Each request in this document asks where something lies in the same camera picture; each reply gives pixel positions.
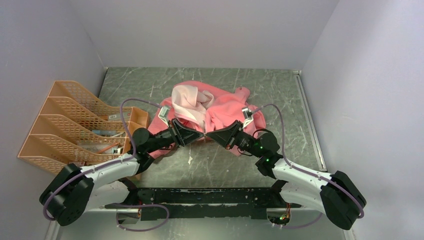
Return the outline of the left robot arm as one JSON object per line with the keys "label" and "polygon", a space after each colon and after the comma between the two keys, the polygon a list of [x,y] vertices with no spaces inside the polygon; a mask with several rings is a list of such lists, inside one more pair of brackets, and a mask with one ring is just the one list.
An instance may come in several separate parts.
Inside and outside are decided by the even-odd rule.
{"label": "left robot arm", "polygon": [[167,147],[189,145],[205,136],[173,119],[157,133],[136,129],[130,136],[130,150],[112,160],[79,167],[63,167],[39,197],[42,213],[50,221],[67,226],[88,210],[109,204],[134,207],[139,194],[122,179],[146,171],[155,160],[153,152]]}

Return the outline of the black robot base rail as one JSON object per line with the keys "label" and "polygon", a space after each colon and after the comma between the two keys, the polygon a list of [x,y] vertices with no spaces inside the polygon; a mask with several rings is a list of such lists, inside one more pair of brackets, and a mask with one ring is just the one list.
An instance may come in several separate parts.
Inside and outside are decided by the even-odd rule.
{"label": "black robot base rail", "polygon": [[274,187],[237,188],[138,188],[129,192],[124,205],[146,205],[142,221],[164,219],[237,218],[252,220],[279,218],[288,203]]}

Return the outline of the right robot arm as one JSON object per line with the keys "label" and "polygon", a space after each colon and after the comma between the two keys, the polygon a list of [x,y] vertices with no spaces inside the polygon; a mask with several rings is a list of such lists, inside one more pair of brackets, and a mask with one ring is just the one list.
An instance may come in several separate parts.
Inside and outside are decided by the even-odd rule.
{"label": "right robot arm", "polygon": [[270,193],[270,202],[275,207],[289,203],[316,210],[343,230],[350,230],[357,219],[365,216],[367,202],[344,172],[321,172],[288,160],[278,153],[277,138],[267,129],[248,134],[243,124],[235,121],[228,127],[206,133],[206,137],[227,150],[236,149],[257,157],[258,171],[283,183]]}

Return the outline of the pink zip-up jacket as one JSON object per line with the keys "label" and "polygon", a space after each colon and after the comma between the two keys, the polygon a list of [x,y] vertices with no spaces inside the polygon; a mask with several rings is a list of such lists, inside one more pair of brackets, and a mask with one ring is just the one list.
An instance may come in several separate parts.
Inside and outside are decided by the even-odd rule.
{"label": "pink zip-up jacket", "polygon": [[160,104],[170,106],[168,120],[178,119],[184,126],[208,133],[230,126],[234,121],[245,120],[244,107],[254,111],[257,107],[247,102],[250,90],[236,88],[234,93],[200,81],[176,84],[171,96]]}

